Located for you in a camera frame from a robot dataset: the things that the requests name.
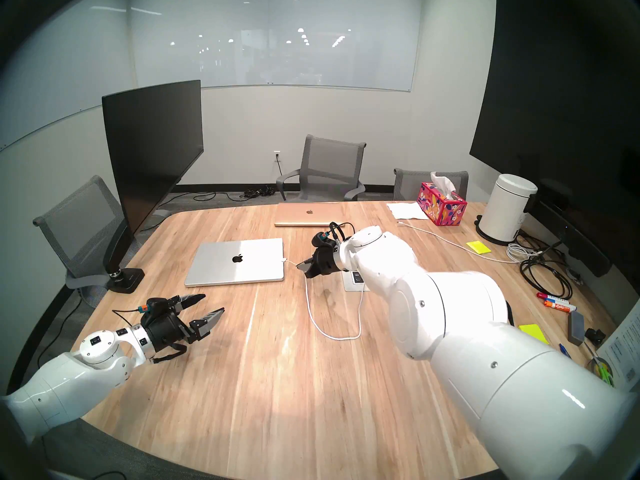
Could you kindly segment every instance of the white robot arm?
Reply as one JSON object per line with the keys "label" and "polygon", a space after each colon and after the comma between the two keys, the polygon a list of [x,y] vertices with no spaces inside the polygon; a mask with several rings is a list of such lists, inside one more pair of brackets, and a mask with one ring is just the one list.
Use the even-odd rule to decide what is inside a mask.
{"label": "white robot arm", "polygon": [[307,278],[358,270],[389,304],[395,345],[429,360],[441,386],[509,478],[579,478],[636,399],[508,324],[498,285],[478,272],[431,273],[379,226],[340,242],[318,234]]}
{"label": "white robot arm", "polygon": [[[146,362],[161,362],[186,352],[182,344],[199,341],[220,319],[224,308],[185,325],[177,314],[204,297],[149,299],[139,308],[141,323],[117,331],[102,330],[88,335],[78,351],[63,353],[45,363],[14,393],[2,397],[25,435],[27,443],[49,429],[75,420],[100,403],[112,389],[126,382],[132,370]],[[126,356],[122,343],[133,347]],[[154,358],[156,352],[171,346],[178,352]]]}

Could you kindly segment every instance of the pen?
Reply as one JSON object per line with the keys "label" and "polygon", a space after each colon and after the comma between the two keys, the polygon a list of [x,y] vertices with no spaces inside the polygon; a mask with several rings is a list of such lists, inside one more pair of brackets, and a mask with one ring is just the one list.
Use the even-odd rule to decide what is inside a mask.
{"label": "pen", "polygon": [[545,301],[545,306],[547,308],[553,308],[554,310],[564,311],[565,313],[571,312],[571,310],[569,309],[569,306],[559,305],[554,303],[553,301]]}
{"label": "pen", "polygon": [[538,292],[536,294],[536,296],[539,297],[542,300],[551,301],[552,303],[555,303],[557,305],[566,306],[567,308],[569,308],[569,311],[575,311],[576,310],[576,307],[574,305],[572,305],[572,304],[569,304],[566,299],[562,299],[560,297],[555,297],[555,296],[549,296],[549,295],[545,294],[544,292]]}
{"label": "pen", "polygon": [[569,356],[569,353],[567,352],[567,350],[565,349],[565,347],[562,344],[560,345],[560,352],[562,354],[564,354],[567,358],[569,358],[570,360],[572,360],[573,358],[571,356]]}

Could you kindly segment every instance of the tissue box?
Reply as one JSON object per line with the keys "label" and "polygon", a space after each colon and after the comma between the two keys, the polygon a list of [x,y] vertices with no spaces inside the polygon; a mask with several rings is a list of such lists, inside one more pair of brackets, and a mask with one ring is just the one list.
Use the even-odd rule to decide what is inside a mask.
{"label": "tissue box", "polygon": [[423,182],[418,194],[418,205],[436,225],[460,225],[467,202],[455,192],[447,199],[432,182]]}

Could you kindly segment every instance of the gray mesh chair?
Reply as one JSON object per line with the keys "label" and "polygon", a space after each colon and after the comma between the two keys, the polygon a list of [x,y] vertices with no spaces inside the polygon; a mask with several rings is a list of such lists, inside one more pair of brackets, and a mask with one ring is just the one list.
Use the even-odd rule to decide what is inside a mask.
{"label": "gray mesh chair", "polygon": [[[393,184],[394,201],[412,201],[418,198],[420,184],[431,182],[430,171],[411,171],[394,168],[395,184]],[[469,174],[466,171],[437,171],[439,177],[447,177],[456,186],[456,193],[462,199],[467,199]]]}
{"label": "gray mesh chair", "polygon": [[[79,289],[82,299],[93,308],[107,292],[104,253],[123,220],[120,204],[98,175],[33,220],[65,265],[66,286]],[[120,267],[139,249],[140,243],[133,241]]]}
{"label": "gray mesh chair", "polygon": [[290,202],[354,201],[365,191],[360,167],[366,143],[345,143],[308,135],[302,165],[276,180],[284,196],[284,181],[300,176],[300,194]]}

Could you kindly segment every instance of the sticky note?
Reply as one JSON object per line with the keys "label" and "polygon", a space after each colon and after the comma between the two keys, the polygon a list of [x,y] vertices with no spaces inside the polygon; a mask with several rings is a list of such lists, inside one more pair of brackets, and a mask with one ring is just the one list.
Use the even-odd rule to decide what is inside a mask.
{"label": "sticky note", "polygon": [[489,249],[480,241],[471,241],[471,242],[468,242],[466,245],[469,246],[471,249],[473,249],[473,251],[475,251],[478,254],[485,254],[485,253],[491,252],[491,249]]}
{"label": "sticky note", "polygon": [[545,334],[542,333],[542,330],[535,323],[532,325],[518,325],[518,328],[523,331],[525,334],[529,334],[531,337],[535,337],[541,343],[548,344]]}

